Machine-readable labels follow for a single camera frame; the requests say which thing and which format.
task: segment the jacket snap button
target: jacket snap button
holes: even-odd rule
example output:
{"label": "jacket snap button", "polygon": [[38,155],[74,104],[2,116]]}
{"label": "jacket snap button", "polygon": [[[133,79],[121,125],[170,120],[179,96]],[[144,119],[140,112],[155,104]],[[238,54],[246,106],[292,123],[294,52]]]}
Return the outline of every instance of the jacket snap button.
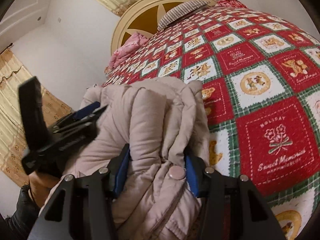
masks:
{"label": "jacket snap button", "polygon": [[180,166],[172,166],[169,169],[169,176],[176,180],[183,179],[186,176],[186,171]]}

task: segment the striped pillow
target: striped pillow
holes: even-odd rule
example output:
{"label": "striped pillow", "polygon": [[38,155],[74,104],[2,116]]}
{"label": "striped pillow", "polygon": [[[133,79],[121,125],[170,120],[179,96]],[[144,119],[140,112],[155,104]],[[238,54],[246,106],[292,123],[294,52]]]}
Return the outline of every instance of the striped pillow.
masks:
{"label": "striped pillow", "polygon": [[162,30],[164,27],[167,27],[170,23],[178,20],[179,18],[187,15],[194,10],[201,8],[209,4],[210,1],[202,1],[202,0],[191,0],[188,2],[181,3],[176,7],[172,8],[168,11],[158,23],[158,31]]}

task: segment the cream headboard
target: cream headboard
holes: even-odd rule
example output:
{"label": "cream headboard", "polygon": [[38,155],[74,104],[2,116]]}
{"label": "cream headboard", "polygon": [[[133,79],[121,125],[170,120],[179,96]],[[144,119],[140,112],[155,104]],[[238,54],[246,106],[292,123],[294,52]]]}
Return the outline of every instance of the cream headboard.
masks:
{"label": "cream headboard", "polygon": [[[157,32],[160,19],[167,11],[180,3],[190,0],[140,0],[132,5],[121,17],[113,33],[111,54],[121,47],[134,32],[139,32],[147,38]],[[206,0],[213,6],[216,0]]]}

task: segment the puffer jacket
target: puffer jacket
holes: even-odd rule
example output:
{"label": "puffer jacket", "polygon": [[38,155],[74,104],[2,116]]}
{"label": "puffer jacket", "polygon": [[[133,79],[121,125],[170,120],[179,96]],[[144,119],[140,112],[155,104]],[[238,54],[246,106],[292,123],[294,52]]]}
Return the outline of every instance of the puffer jacket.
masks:
{"label": "puffer jacket", "polygon": [[99,101],[108,108],[98,120],[97,138],[68,161],[64,175],[91,175],[130,144],[124,191],[112,204],[120,240],[185,239],[198,216],[201,200],[186,178],[172,175],[172,167],[185,173],[187,144],[209,164],[201,90],[200,81],[184,84],[174,77],[87,90],[82,107]]}

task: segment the screw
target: screw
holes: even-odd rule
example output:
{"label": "screw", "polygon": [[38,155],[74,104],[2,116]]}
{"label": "screw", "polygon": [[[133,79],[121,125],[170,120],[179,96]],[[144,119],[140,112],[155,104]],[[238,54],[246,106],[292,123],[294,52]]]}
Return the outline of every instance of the screw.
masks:
{"label": "screw", "polygon": [[73,175],[72,174],[68,174],[67,176],[64,177],[65,181],[72,181],[73,180]]}
{"label": "screw", "polygon": [[241,179],[241,181],[248,181],[249,180],[248,176],[245,174],[240,175],[240,179]]}
{"label": "screw", "polygon": [[214,173],[214,168],[213,167],[206,167],[204,169],[204,171],[206,174],[211,174],[211,173]]}
{"label": "screw", "polygon": [[108,171],[109,171],[109,169],[107,167],[102,167],[99,169],[100,174],[106,174]]}

